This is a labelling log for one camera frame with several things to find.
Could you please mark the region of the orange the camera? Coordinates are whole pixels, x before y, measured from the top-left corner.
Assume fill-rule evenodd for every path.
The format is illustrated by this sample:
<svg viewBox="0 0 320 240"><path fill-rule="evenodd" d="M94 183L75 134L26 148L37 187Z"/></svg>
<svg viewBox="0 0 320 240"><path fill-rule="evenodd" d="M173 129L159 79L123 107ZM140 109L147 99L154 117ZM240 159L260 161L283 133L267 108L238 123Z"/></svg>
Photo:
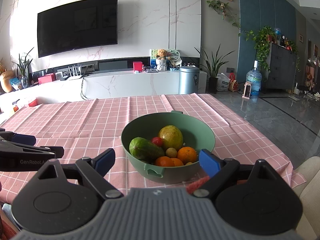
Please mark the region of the orange the camera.
<svg viewBox="0 0 320 240"><path fill-rule="evenodd" d="M174 167L173 160L167 156L159 157L155 160L155 165L160 167Z"/></svg>

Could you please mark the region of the trailing ivy plant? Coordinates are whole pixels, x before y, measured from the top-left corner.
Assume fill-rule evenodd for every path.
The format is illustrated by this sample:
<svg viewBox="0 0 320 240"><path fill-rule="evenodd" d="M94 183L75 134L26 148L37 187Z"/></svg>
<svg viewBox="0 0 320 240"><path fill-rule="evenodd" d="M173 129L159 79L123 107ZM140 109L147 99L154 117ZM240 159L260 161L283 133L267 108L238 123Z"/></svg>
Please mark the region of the trailing ivy plant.
<svg viewBox="0 0 320 240"><path fill-rule="evenodd" d="M276 40L276 35L273 29L266 25L256 33L253 30L244 31L246 41L252 40L254 42L255 59L261 69L270 71L270 64L267 63L267 58L270 53L270 44Z"/></svg>

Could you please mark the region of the large yellow-green pear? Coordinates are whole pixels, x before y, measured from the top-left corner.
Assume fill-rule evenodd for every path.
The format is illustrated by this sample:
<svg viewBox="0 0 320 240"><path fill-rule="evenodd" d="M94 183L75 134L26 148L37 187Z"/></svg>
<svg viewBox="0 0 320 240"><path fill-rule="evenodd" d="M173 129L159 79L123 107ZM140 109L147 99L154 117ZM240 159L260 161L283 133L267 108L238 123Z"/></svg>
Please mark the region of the large yellow-green pear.
<svg viewBox="0 0 320 240"><path fill-rule="evenodd" d="M183 147L183 134L182 132L174 125L168 125L163 127L159 133L158 137L160 137L163 141L163 149L167 150L169 148L174 148L175 150L179 150Z"/></svg>

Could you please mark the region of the black wall television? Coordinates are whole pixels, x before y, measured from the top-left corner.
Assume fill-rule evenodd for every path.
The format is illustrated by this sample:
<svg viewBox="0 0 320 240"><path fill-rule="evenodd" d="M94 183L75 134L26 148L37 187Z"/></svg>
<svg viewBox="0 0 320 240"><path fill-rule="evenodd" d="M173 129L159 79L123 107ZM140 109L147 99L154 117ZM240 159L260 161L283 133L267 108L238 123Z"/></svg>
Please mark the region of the black wall television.
<svg viewBox="0 0 320 240"><path fill-rule="evenodd" d="M118 43L118 0L80 0L37 14L39 58Z"/></svg>

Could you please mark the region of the pink box on cabinet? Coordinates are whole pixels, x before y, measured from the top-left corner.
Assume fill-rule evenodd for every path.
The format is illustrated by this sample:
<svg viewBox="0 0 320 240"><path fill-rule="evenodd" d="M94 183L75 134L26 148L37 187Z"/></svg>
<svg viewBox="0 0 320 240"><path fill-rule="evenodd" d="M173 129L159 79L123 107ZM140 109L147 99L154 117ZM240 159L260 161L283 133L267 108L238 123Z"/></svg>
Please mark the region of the pink box on cabinet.
<svg viewBox="0 0 320 240"><path fill-rule="evenodd" d="M44 83L49 83L49 82L53 82L55 81L55 74L54 73L50 73L50 74L46 74L44 76L41 76L38 78L38 83L39 85L44 84Z"/></svg>

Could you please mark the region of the white marble tv cabinet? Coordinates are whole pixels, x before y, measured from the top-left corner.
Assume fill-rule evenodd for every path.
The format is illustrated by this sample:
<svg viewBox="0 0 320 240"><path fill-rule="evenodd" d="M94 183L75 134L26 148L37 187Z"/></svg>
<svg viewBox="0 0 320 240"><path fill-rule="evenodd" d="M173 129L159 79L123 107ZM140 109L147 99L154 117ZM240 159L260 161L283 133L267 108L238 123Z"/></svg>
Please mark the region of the white marble tv cabinet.
<svg viewBox="0 0 320 240"><path fill-rule="evenodd" d="M179 72L139 73L133 71L92 74L76 80L53 81L1 95L1 110L12 103L25 105L37 100L39 104L178 94Z"/></svg>

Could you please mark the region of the red cherry tomato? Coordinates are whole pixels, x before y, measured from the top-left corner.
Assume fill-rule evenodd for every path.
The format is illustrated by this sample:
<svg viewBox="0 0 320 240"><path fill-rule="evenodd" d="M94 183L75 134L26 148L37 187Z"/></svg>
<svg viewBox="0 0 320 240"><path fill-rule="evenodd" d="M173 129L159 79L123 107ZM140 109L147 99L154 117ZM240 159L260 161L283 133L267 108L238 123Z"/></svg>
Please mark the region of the red cherry tomato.
<svg viewBox="0 0 320 240"><path fill-rule="evenodd" d="M153 137L153 138L151 139L151 142L152 142L153 144L155 144L156 146L158 146L158 147L162 147L162 146L163 146L163 139L160 138L160 137Z"/></svg>

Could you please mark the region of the green colander bowl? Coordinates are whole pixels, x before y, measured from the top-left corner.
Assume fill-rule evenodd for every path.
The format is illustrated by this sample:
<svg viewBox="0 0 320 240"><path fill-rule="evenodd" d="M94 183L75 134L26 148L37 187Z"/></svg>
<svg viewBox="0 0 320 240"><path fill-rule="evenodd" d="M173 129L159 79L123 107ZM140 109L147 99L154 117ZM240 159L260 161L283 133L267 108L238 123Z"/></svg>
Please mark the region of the green colander bowl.
<svg viewBox="0 0 320 240"><path fill-rule="evenodd" d="M177 184L200 172L200 163L196 161L187 166L161 167L153 165L155 156L139 159L130 153L130 142L133 139L140 137L150 141L167 125L180 129L185 145L192 147L197 153L202 149L210 152L214 149L215 135L207 124L175 111L147 114L129 122L122 131L121 143L130 163L143 177L161 184Z"/></svg>

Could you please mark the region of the small potted green plant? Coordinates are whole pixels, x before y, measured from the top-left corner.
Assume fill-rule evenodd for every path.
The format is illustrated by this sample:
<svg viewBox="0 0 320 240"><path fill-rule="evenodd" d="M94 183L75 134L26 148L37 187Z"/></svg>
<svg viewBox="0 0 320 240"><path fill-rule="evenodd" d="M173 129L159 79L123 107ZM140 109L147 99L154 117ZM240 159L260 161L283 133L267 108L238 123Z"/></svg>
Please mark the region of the small potted green plant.
<svg viewBox="0 0 320 240"><path fill-rule="evenodd" d="M29 50L24 56L19 54L18 62L13 62L13 64L15 64L20 71L21 84L23 89L28 88L29 86L29 68L33 61L33 59L29 58L29 54L32 52L32 50L33 48L31 48L31 50Z"/></svg>

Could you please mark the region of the red box on cabinet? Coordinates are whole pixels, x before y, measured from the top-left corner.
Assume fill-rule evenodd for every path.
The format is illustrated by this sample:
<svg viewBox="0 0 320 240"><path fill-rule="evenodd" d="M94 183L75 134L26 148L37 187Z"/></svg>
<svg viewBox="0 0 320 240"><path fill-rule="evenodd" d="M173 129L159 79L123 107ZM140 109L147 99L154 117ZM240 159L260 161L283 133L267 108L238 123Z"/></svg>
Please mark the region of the red box on cabinet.
<svg viewBox="0 0 320 240"><path fill-rule="evenodd" d="M141 73L144 70L144 64L142 61L133 61L133 71L135 73Z"/></svg>

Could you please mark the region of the large orange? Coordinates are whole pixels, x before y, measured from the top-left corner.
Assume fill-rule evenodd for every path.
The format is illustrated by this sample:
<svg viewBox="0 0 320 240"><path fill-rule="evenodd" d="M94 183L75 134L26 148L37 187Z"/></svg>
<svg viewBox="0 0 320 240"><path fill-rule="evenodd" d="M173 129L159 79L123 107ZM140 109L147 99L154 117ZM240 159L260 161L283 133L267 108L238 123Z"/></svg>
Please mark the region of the large orange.
<svg viewBox="0 0 320 240"><path fill-rule="evenodd" d="M184 166L184 163L178 158L171 158L175 167Z"/></svg>

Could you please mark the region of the orange on right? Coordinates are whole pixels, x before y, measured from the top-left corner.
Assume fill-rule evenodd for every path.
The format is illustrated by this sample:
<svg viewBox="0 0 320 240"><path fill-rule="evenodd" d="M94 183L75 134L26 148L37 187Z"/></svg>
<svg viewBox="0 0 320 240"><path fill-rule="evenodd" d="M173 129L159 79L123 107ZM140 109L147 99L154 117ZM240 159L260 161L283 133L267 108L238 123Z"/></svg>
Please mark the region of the orange on right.
<svg viewBox="0 0 320 240"><path fill-rule="evenodd" d="M184 165L187 163L195 163L198 161L198 155L195 149L192 147L180 148L177 152L177 158L180 159Z"/></svg>

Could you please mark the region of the blue water jug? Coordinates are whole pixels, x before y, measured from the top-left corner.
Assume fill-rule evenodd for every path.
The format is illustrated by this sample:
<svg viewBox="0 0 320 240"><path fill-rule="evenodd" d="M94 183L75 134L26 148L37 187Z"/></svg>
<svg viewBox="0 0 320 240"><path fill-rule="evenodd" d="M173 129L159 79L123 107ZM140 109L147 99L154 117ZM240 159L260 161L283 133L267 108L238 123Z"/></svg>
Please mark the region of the blue water jug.
<svg viewBox="0 0 320 240"><path fill-rule="evenodd" d="M246 81L251 84L251 95L259 95L261 89L262 74L258 69L258 61L255 60L253 69L246 75Z"/></svg>

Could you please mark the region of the silver trash can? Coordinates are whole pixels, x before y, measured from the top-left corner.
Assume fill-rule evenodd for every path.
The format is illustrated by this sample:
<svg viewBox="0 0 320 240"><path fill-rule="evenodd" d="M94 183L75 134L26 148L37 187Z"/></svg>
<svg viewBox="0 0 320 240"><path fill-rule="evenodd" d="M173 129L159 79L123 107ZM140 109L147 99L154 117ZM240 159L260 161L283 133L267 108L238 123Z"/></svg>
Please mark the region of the silver trash can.
<svg viewBox="0 0 320 240"><path fill-rule="evenodd" d="M200 69L194 66L181 66L179 72L179 94L197 93Z"/></svg>

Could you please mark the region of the brown longan near tomato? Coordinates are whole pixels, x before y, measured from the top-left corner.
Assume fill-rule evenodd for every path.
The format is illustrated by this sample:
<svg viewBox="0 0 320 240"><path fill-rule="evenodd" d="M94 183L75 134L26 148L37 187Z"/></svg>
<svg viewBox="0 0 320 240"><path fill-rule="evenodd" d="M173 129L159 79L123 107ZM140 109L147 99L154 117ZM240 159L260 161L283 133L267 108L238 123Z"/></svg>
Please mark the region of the brown longan near tomato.
<svg viewBox="0 0 320 240"><path fill-rule="evenodd" d="M165 154L169 158L176 158L177 157L177 150L175 148L171 147L166 150Z"/></svg>

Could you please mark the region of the orange gourd vase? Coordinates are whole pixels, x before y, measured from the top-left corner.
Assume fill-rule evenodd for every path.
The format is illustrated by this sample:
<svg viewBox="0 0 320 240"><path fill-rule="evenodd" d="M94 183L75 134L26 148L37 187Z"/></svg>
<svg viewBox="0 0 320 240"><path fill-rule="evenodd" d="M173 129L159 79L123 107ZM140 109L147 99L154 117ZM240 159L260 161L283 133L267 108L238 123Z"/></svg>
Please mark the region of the orange gourd vase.
<svg viewBox="0 0 320 240"><path fill-rule="evenodd" d="M0 76L1 87L4 92L10 93L13 90L13 87L10 83L10 80L15 77L15 73L13 70L6 70Z"/></svg>

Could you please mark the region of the white wifi router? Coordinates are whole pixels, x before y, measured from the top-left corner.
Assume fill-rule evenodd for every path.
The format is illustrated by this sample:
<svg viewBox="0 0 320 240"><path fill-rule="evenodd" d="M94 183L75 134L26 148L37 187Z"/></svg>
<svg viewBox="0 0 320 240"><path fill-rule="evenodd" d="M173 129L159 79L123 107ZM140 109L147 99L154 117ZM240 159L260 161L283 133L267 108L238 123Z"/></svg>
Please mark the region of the white wifi router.
<svg viewBox="0 0 320 240"><path fill-rule="evenodd" d="M69 71L69 80L76 80L76 79L80 79L83 76L82 73L82 65L78 64L76 65L72 65L68 67L68 71Z"/></svg>

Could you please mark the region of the potted long-leaf plant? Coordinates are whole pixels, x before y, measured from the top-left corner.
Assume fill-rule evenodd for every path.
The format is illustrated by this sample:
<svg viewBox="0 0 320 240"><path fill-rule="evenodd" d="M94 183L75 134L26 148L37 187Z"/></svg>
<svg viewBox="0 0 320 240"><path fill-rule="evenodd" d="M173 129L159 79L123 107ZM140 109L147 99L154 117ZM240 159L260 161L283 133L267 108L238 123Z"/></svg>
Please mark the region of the potted long-leaf plant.
<svg viewBox="0 0 320 240"><path fill-rule="evenodd" d="M200 63L200 66L204 67L209 74L208 91L214 94L217 93L217 75L219 73L219 70L223 65L229 62L225 58L234 52L234 50L232 50L225 55L220 55L220 48L221 44L219 44L215 53L211 51L210 56L202 47L200 47L200 49L194 48L198 52L200 58L204 61L204 64Z"/></svg>

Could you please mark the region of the green cucumber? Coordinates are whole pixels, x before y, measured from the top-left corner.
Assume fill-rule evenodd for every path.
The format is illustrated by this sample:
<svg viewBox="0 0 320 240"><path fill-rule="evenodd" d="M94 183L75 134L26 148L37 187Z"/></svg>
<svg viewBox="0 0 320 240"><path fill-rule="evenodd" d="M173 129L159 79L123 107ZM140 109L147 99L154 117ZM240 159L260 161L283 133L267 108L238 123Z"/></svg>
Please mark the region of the green cucumber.
<svg viewBox="0 0 320 240"><path fill-rule="evenodd" d="M163 149L151 141L136 137L129 144L129 152L133 157L143 161L154 161L159 157L165 156Z"/></svg>

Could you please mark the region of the pink checkered tablecloth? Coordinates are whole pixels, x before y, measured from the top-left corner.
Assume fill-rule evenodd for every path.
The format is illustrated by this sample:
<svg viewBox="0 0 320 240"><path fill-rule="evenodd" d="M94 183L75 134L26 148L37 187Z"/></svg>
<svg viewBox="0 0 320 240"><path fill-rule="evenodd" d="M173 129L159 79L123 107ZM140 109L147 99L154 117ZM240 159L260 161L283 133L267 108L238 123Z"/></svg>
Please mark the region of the pink checkered tablecloth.
<svg viewBox="0 0 320 240"><path fill-rule="evenodd" d="M62 162L96 157L114 148L116 162L106 179L122 193L133 187L159 187L140 175L120 142L125 125L144 114L181 111L205 122L214 132L214 154L242 164L267 160L291 186L305 183L289 158L249 122L209 94L133 96L22 107L1 124L7 131L33 135L37 146L62 146Z"/></svg>

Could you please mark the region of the dark grey sideboard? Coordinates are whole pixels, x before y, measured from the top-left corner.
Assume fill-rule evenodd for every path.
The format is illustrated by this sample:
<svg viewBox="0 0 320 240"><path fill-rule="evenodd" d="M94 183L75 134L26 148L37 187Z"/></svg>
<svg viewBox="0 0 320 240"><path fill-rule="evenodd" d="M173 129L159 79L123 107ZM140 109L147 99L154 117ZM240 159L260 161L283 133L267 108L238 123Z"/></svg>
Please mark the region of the dark grey sideboard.
<svg viewBox="0 0 320 240"><path fill-rule="evenodd" d="M296 77L297 55L277 44L270 44L267 58L270 70L267 71L266 89L292 90Z"/></svg>

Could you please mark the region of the white plastic bag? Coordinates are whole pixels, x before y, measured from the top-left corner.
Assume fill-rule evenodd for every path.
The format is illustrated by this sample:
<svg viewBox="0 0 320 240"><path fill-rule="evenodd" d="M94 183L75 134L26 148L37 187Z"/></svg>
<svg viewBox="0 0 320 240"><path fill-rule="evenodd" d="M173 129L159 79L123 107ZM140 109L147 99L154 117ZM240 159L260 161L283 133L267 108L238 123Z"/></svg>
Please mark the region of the white plastic bag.
<svg viewBox="0 0 320 240"><path fill-rule="evenodd" d="M217 91L224 92L228 90L230 78L224 73L217 74Z"/></svg>

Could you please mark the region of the pink small heater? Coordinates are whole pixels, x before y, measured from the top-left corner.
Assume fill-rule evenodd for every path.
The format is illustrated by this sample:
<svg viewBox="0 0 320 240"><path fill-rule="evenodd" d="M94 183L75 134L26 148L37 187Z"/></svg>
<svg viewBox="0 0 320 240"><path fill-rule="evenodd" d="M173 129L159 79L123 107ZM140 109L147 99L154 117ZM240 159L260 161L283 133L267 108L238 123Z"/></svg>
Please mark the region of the pink small heater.
<svg viewBox="0 0 320 240"><path fill-rule="evenodd" d="M252 88L251 83L249 81L246 81L244 85L243 95L242 95L243 99L249 100L251 96L251 88Z"/></svg>

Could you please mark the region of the teddy bear in pot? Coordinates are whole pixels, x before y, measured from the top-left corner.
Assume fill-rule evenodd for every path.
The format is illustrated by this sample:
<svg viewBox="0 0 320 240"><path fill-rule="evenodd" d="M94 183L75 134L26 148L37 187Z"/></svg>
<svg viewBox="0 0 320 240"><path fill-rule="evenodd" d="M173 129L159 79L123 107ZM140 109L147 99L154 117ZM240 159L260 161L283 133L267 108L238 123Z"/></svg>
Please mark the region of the teddy bear in pot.
<svg viewBox="0 0 320 240"><path fill-rule="evenodd" d="M165 49L158 49L156 54L156 65L159 72L164 72L167 70L167 61L171 60Z"/></svg>

